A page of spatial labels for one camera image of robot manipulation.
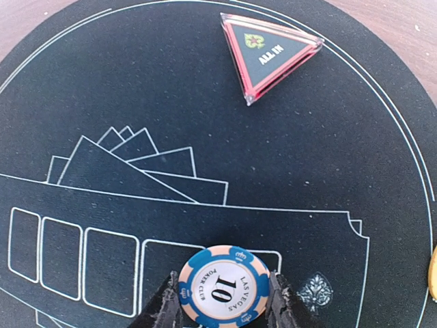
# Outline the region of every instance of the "spade logo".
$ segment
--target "spade logo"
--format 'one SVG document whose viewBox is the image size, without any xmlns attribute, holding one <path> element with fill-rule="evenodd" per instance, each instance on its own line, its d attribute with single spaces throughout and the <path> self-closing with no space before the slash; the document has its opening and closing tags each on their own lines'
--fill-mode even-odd
<svg viewBox="0 0 437 328">
<path fill-rule="evenodd" d="M 244 39 L 246 40 L 246 45 L 249 48 L 258 48 L 261 49 L 264 44 L 264 38 L 262 36 L 257 36 L 256 34 L 244 34 Z"/>
</svg>

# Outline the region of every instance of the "triangle marker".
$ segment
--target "triangle marker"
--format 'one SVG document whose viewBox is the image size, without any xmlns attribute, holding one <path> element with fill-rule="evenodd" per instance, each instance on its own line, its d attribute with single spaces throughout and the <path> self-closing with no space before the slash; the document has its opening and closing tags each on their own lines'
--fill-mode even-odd
<svg viewBox="0 0 437 328">
<path fill-rule="evenodd" d="M 248 106 L 324 43 L 311 34 L 253 18 L 221 13 L 221 22 Z"/>
</svg>

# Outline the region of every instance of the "circular line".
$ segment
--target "circular line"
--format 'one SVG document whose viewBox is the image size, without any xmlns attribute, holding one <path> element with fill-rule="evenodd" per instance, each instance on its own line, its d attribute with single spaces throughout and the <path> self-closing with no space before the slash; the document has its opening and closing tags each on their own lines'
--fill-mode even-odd
<svg viewBox="0 0 437 328">
<path fill-rule="evenodd" d="M 233 2 L 237 2 L 237 3 L 241 3 L 241 4 L 247 4 L 247 5 L 254 5 L 254 4 L 251 4 L 251 3 L 245 3 L 245 2 L 242 2 L 242 1 L 235 1 L 235 0 L 230 0 L 230 1 L 233 1 Z M 281 20 L 280 18 L 277 18 L 277 17 L 275 17 L 275 16 L 272 16 L 272 15 L 269 15 L 269 14 L 266 14 L 266 13 L 263 13 L 263 12 L 259 12 L 259 11 L 257 11 L 257 10 L 253 10 L 253 9 L 250 9 L 250 8 L 245 8 L 245 7 L 242 7 L 242 6 L 239 6 L 239 5 L 232 5 L 232 4 L 230 4 L 230 3 L 221 3 L 221 2 L 218 2 L 218 1 L 208 1 L 208 0 L 160 0 L 160 1 L 152 1 L 152 2 L 149 2 L 149 3 L 140 3 L 140 4 L 136 4 L 136 5 L 132 5 L 132 6 L 128 6 L 128 7 L 124 7 L 124 8 L 119 8 L 119 9 L 117 9 L 117 10 L 113 10 L 113 11 L 109 11 L 109 10 L 111 10 L 111 9 L 107 9 L 107 10 L 105 10 L 105 11 L 103 11 L 103 12 L 100 12 L 100 13 L 97 13 L 97 14 L 94 14 L 94 15 L 92 15 L 92 16 L 89 16 L 88 18 L 85 18 L 84 20 L 82 20 L 83 21 L 83 23 L 81 23 L 81 24 L 78 24 L 78 23 L 75 23 L 75 24 L 73 24 L 73 25 L 71 25 L 70 27 L 68 27 L 67 29 L 64 29 L 62 32 L 60 32 L 59 34 L 58 34 L 58 37 L 55 39 L 55 40 L 53 40 L 52 42 L 50 42 L 50 43 L 48 43 L 44 48 L 42 48 L 42 49 L 40 49 L 39 50 L 39 52 L 38 52 L 38 54 L 39 53 L 41 53 L 43 50 L 45 50 L 47 47 L 49 47 L 52 43 L 54 43 L 54 42 L 56 42 L 56 41 L 58 41 L 58 39 L 60 39 L 60 38 L 62 38 L 62 37 L 64 37 L 64 36 L 66 36 L 67 34 L 69 34 L 70 32 L 72 32 L 72 31 L 74 31 L 75 29 L 78 29 L 79 27 L 82 27 L 82 26 L 84 26 L 84 25 L 86 25 L 86 24 L 88 24 L 88 23 L 90 23 L 90 22 L 92 22 L 92 21 L 95 21 L 95 20 L 97 20 L 97 19 L 99 19 L 99 18 L 103 18 L 103 17 L 105 17 L 105 16 L 108 16 L 108 15 L 110 15 L 110 14 L 114 14 L 114 13 L 116 13 L 116 12 L 121 12 L 121 11 L 124 11 L 124 10 L 129 10 L 129 9 L 133 9 L 133 8 L 137 8 L 137 7 L 142 7 L 142 6 L 146 6 L 146 5 L 152 5 L 152 4 L 159 4 L 159 3 L 177 3 L 177 2 L 199 2 L 199 3 L 209 3 L 209 4 L 216 4 L 216 5 L 225 5 L 225 6 L 229 6 L 229 7 L 234 7 L 234 8 L 240 8 L 240 9 L 243 9 L 243 10 L 247 10 L 247 11 L 250 11 L 250 12 L 256 12 L 256 13 L 258 13 L 258 14 L 261 14 L 261 15 L 264 15 L 264 16 L 267 16 L 267 17 L 271 17 L 271 18 L 273 18 L 273 19 L 275 19 L 276 21 L 281 21 L 281 22 L 283 22 L 283 23 L 285 23 L 285 24 L 287 24 L 287 25 L 289 25 L 289 26 L 292 26 L 292 27 L 295 27 L 295 28 L 297 28 L 295 25 L 293 25 L 293 24 L 291 24 L 291 23 L 287 23 L 287 22 L 285 22 L 284 20 Z M 418 145 L 417 145 L 417 143 L 416 143 L 416 141 L 415 141 L 415 138 L 414 138 L 414 136 L 412 135 L 412 133 L 411 133 L 411 131 L 410 131 L 410 129 L 409 129 L 409 127 L 408 127 L 408 125 L 406 124 L 406 122 L 404 121 L 404 118 L 402 117 L 402 115 L 401 115 L 401 113 L 399 112 L 399 110 L 397 109 L 397 107 L 395 106 L 395 104 L 394 104 L 394 102 L 390 99 L 390 97 L 387 95 L 387 93 L 382 89 L 382 87 L 379 85 L 379 83 L 370 75 L 370 73 L 369 72 L 367 72 L 366 71 L 366 69 L 364 69 L 351 55 L 349 55 L 346 51 L 344 51 L 340 46 L 338 46 L 337 44 L 335 44 L 334 42 L 332 42 L 330 39 L 328 39 L 328 38 L 325 38 L 322 34 L 320 34 L 320 33 L 318 33 L 317 31 L 315 31 L 315 30 L 313 30 L 312 28 L 310 28 L 310 27 L 308 27 L 308 26 L 306 26 L 305 24 L 303 24 L 303 23 L 301 23 L 300 21 L 298 21 L 298 20 L 296 20 L 296 19 L 293 19 L 293 18 L 291 18 L 291 17 L 289 17 L 289 16 L 287 16 L 287 15 L 284 15 L 284 14 L 282 14 L 282 13 L 279 13 L 279 12 L 275 12 L 274 10 L 270 10 L 270 9 L 268 9 L 268 8 L 265 8 L 265 7 L 262 7 L 262 6 L 259 6 L 259 5 L 254 5 L 254 6 L 256 6 L 256 7 L 259 7 L 260 9 L 263 9 L 263 10 L 267 10 L 267 11 L 270 11 L 270 12 L 274 12 L 274 13 L 276 13 L 276 14 L 279 14 L 279 15 L 281 15 L 281 16 L 284 16 L 284 17 L 286 17 L 286 18 L 288 18 L 288 19 L 290 19 L 291 21 L 294 21 L 294 22 L 296 22 L 296 23 L 298 23 L 298 24 L 300 24 L 301 26 L 303 26 L 303 27 L 306 27 L 307 29 L 310 29 L 311 31 L 313 31 L 314 33 L 316 33 L 316 34 L 318 34 L 319 36 L 321 36 L 321 37 L 323 37 L 325 40 L 328 40 L 333 46 L 335 46 L 336 48 L 338 48 L 342 53 L 344 53 L 345 55 L 347 55 L 350 59 L 352 59 L 352 61 L 353 62 L 355 62 L 356 64 L 357 64 L 357 66 L 367 75 L 367 76 L 369 76 L 370 77 L 370 79 L 378 86 L 378 88 L 382 91 L 382 93 L 386 96 L 386 98 L 388 98 L 388 100 L 389 100 L 389 102 L 392 104 L 392 106 L 395 108 L 395 110 L 396 110 L 396 112 L 398 113 L 398 115 L 399 115 L 399 117 L 401 118 L 401 120 L 402 120 L 402 122 L 404 123 L 404 125 L 406 126 L 406 128 L 407 128 L 407 130 L 408 130 L 408 132 L 410 133 L 410 136 L 411 136 L 411 138 L 413 139 L 413 141 L 414 141 L 414 144 L 416 145 L 416 147 L 417 147 L 417 151 L 418 151 L 418 153 L 419 153 L 419 156 L 421 157 L 421 160 L 422 160 L 422 163 L 423 163 L 423 166 L 424 166 L 424 168 L 425 168 L 425 172 L 426 173 L 428 173 L 428 171 L 427 171 L 427 168 L 426 168 L 426 164 L 425 164 L 425 161 L 423 160 L 423 156 L 422 156 L 422 154 L 421 154 L 421 151 L 420 151 L 420 149 L 419 149 L 419 147 L 418 147 Z M 382 97 L 381 97 L 381 95 L 379 95 L 379 93 L 377 93 L 376 92 L 376 90 L 373 88 L 373 86 L 370 84 L 370 82 L 362 75 L 362 74 L 360 74 L 359 72 L 358 72 L 358 70 L 356 69 L 356 68 L 354 68 L 349 62 L 347 62 L 344 58 L 342 58 L 342 56 L 340 56 L 340 54 L 338 54 L 336 51 L 334 51 L 332 48 L 330 48 L 329 46 L 326 46 L 325 45 L 325 47 L 328 49 L 328 50 L 330 50 L 332 53 L 334 53 L 337 57 L 339 57 L 340 59 L 342 59 L 347 65 L 349 65 L 349 67 L 351 67 L 351 69 L 353 69 L 353 71 L 355 71 L 355 73 L 362 79 L 362 80 L 364 80 L 365 82 L 366 82 L 366 84 L 371 88 L 371 90 L 376 94 L 376 96 L 380 99 L 380 101 L 383 103 L 383 105 L 386 107 L 386 109 L 389 111 L 389 113 L 391 114 L 391 116 L 392 116 L 392 118 L 396 121 L 396 125 L 398 126 L 398 128 L 401 130 L 401 133 L 402 133 L 402 135 L 404 136 L 404 139 L 406 140 L 406 143 L 408 144 L 408 147 L 409 147 L 409 149 L 410 149 L 410 151 L 411 151 L 411 153 L 412 153 L 412 156 L 413 156 L 413 158 L 414 158 L 414 161 L 415 161 L 415 163 L 416 163 L 416 166 L 417 166 L 417 169 L 418 169 L 418 171 L 419 171 L 419 176 L 420 176 L 420 178 L 421 178 L 421 180 L 422 180 L 422 185 L 423 185 L 423 188 L 424 188 L 424 194 L 425 194 L 425 199 L 426 199 L 426 204 L 427 204 L 427 210 L 428 210 L 428 217 L 429 217 L 429 234 L 430 234 L 430 248 L 431 248 L 431 253 L 432 253 L 432 246 L 433 246 L 433 232 L 432 232 L 432 217 L 431 217 L 431 210 L 430 210 L 430 205 L 429 205 L 429 195 L 428 195 L 428 190 L 427 190 L 427 188 L 426 188 L 426 183 L 425 183 L 425 181 L 424 181 L 424 178 L 423 178 L 423 173 L 422 173 L 422 171 L 421 171 L 421 169 L 420 169 L 420 165 L 419 165 L 419 162 L 418 162 L 418 160 L 417 160 L 417 157 L 416 157 L 416 154 L 414 153 L 414 150 L 412 149 L 412 146 L 411 146 L 411 144 L 410 144 L 410 142 L 409 142 L 409 140 L 408 140 L 408 138 L 406 137 L 406 134 L 405 134 L 405 132 L 403 131 L 403 129 L 401 128 L 401 126 L 400 126 L 400 124 L 399 124 L 399 122 L 397 121 L 397 119 L 396 119 L 396 117 L 393 115 L 393 113 L 391 112 L 391 110 L 389 109 L 389 107 L 388 107 L 388 105 L 384 102 L 384 100 L 382 99 Z M 6 79 L 6 81 L 5 81 L 5 83 L 3 83 L 3 85 L 0 87 L 0 94 L 4 91 L 4 89 L 9 85 L 9 83 L 15 78 L 15 76 L 29 63 L 29 62 L 31 62 L 38 54 L 36 54 L 36 55 L 34 55 L 31 59 L 28 57 L 25 61 L 27 61 L 27 60 L 29 60 L 26 64 L 24 64 L 24 66 L 22 66 L 21 68 L 20 68 L 20 70 L 10 79 L 10 77 L 14 74 L 14 72 Z M 417 324 L 417 327 L 419 327 L 419 325 L 420 325 L 420 323 L 421 323 L 421 320 L 422 320 L 422 317 L 423 317 L 423 313 L 424 313 L 424 311 L 425 311 L 425 306 L 426 306 L 426 300 L 427 300 L 427 294 L 428 294 L 428 289 L 427 289 L 427 292 L 426 292 L 426 297 L 425 297 L 425 303 L 423 304 L 423 310 L 422 310 L 422 313 L 421 313 L 421 316 L 420 316 L 420 318 L 419 318 L 419 322 L 418 322 L 418 324 Z"/>
</svg>

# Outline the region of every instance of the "wooden surface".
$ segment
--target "wooden surface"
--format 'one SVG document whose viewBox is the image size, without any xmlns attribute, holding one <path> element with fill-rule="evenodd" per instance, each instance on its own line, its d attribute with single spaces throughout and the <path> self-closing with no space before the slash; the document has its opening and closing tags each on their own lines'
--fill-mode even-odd
<svg viewBox="0 0 437 328">
<path fill-rule="evenodd" d="M 0 0 L 0 61 L 45 19 L 76 0 Z M 437 0 L 328 0 L 383 39 L 437 103 Z"/>
</svg>

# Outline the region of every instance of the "blue and white poker chip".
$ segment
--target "blue and white poker chip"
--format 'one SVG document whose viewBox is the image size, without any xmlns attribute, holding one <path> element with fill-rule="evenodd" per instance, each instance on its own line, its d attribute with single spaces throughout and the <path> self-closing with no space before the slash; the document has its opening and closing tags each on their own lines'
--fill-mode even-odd
<svg viewBox="0 0 437 328">
<path fill-rule="evenodd" d="M 219 245 L 195 254 L 179 276 L 182 308 L 208 328 L 236 328 L 265 309 L 269 270 L 251 252 Z"/>
</svg>

